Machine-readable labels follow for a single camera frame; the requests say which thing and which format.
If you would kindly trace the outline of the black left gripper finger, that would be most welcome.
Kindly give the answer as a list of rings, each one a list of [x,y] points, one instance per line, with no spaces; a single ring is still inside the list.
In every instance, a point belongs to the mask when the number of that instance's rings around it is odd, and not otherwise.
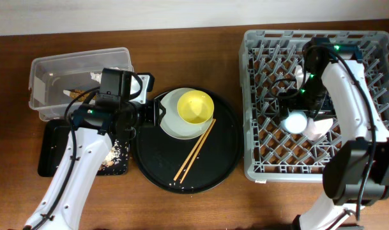
[[[160,125],[164,116],[165,116],[166,112],[158,112],[155,114],[155,125]]]
[[[165,112],[166,108],[162,105],[161,101],[159,99],[154,100],[155,107],[158,111]]]

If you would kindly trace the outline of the blue cup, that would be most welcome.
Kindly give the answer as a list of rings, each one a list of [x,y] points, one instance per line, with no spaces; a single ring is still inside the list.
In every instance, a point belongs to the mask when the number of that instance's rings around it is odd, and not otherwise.
[[[291,134],[300,134],[307,127],[307,117],[304,112],[293,111],[288,117],[281,121],[282,128]]]

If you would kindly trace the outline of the pink cup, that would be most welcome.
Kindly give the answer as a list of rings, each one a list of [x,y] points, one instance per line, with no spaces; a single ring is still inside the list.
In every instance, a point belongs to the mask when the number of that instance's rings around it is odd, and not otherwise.
[[[303,68],[301,65],[297,65],[294,71],[297,88],[300,89],[303,81]],[[307,126],[302,132],[307,136],[309,140],[316,141],[320,137],[324,136],[333,125],[333,119],[322,119],[314,121],[312,118],[307,118]]]

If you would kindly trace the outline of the yellow bowl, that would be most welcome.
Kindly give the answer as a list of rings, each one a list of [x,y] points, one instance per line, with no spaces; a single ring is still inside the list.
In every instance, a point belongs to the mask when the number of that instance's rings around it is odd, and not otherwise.
[[[205,92],[190,90],[177,102],[177,112],[187,123],[198,125],[208,121],[214,113],[214,102]]]

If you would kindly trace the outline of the food scraps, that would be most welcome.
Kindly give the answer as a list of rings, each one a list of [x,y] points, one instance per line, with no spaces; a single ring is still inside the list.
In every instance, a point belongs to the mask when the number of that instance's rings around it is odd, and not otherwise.
[[[130,145],[116,140],[108,155],[102,162],[97,175],[120,175],[127,172]]]

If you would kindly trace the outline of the brown food wrapper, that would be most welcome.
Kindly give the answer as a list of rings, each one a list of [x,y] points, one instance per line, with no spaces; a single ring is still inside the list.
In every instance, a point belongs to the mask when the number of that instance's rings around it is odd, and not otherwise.
[[[64,93],[66,96],[69,96],[70,98],[75,99],[75,98],[77,98],[79,95],[83,94],[84,91],[83,91],[83,90],[80,90],[80,89],[71,89],[71,90],[64,89],[64,90],[63,90],[63,93]],[[86,94],[82,95],[82,96],[78,99],[78,101],[83,102],[88,96],[89,96],[89,93],[86,93]]]

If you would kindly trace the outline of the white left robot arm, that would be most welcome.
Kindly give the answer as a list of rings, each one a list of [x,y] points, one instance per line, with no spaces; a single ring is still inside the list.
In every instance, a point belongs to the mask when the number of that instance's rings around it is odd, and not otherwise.
[[[82,104],[64,119],[70,133],[48,191],[25,229],[78,229],[96,174],[114,143],[135,138],[143,126],[158,126],[166,110],[147,100],[155,78],[150,73],[105,68],[98,87],[78,98]]]

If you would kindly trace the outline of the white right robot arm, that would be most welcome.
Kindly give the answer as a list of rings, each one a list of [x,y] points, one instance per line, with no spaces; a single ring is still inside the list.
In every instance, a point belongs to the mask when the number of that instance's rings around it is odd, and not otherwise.
[[[302,53],[298,87],[276,94],[281,125],[292,134],[311,129],[330,99],[342,146],[323,170],[323,193],[292,227],[336,229],[350,216],[359,218],[363,208],[389,198],[389,131],[367,87],[358,46],[314,37]]]

